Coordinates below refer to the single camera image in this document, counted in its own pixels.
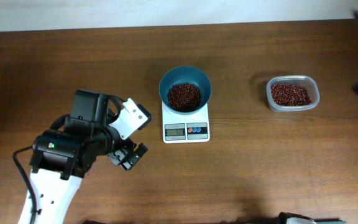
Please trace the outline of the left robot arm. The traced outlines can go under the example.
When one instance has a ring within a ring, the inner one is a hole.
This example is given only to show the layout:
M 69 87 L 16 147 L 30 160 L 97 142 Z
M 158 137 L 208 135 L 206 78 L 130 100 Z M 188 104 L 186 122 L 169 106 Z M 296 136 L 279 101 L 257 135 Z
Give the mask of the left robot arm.
M 131 170 L 147 152 L 130 136 L 144 128 L 151 114 L 132 99 L 78 90 L 70 114 L 56 119 L 36 137 L 25 173 L 13 160 L 27 187 L 20 223 L 62 223 L 86 173 L 99 156 Z

